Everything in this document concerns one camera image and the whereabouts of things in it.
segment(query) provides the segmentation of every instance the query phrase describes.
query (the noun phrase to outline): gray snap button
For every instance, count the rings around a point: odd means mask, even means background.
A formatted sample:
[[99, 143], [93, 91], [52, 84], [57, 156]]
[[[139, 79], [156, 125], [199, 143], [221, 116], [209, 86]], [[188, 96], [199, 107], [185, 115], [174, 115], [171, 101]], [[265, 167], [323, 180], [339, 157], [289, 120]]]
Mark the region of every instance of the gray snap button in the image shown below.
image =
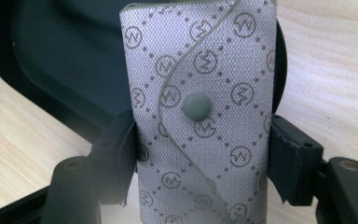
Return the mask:
[[194, 121], [206, 119], [211, 112], [211, 109], [211, 99], [201, 92], [193, 92], [189, 94], [182, 105], [182, 110], [185, 115]]

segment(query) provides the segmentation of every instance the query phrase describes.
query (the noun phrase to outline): wooden table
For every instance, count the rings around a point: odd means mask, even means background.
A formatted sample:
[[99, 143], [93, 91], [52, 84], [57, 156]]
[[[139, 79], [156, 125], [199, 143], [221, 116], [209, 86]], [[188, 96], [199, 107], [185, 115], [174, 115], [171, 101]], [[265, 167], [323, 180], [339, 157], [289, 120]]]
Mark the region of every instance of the wooden table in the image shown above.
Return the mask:
[[[358, 160], [358, 0], [280, 0], [279, 21], [289, 71], [278, 114], [324, 145], [327, 160]], [[0, 78], [0, 207], [45, 187], [59, 161], [89, 151]], [[140, 223], [133, 182], [129, 205], [104, 207], [104, 223]], [[268, 223], [316, 223], [314, 206], [282, 203], [271, 183], [268, 196]]]

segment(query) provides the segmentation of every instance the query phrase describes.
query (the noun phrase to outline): snap button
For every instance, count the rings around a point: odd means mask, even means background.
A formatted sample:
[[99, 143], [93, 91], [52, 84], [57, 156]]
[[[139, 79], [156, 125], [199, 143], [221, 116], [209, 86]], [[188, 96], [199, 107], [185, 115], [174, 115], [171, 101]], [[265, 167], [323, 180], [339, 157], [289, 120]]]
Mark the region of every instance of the snap button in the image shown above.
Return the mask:
[[182, 110], [185, 115], [194, 121], [206, 119], [211, 112], [211, 109], [211, 99], [201, 92], [193, 92], [189, 94], [182, 105]]

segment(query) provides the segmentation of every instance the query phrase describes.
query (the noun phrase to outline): light wood surface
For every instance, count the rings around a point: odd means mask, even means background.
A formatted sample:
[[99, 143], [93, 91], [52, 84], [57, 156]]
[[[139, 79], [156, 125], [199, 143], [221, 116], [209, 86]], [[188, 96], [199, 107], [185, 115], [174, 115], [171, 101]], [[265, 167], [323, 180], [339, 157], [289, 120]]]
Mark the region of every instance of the light wood surface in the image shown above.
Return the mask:
[[[358, 0], [280, 0], [289, 71], [278, 114], [325, 147], [358, 160]], [[0, 78], [0, 207], [45, 187], [63, 159], [90, 143]], [[134, 178], [129, 205], [103, 207], [104, 223], [141, 223]], [[315, 207], [282, 203], [271, 183], [268, 223], [316, 223]]]

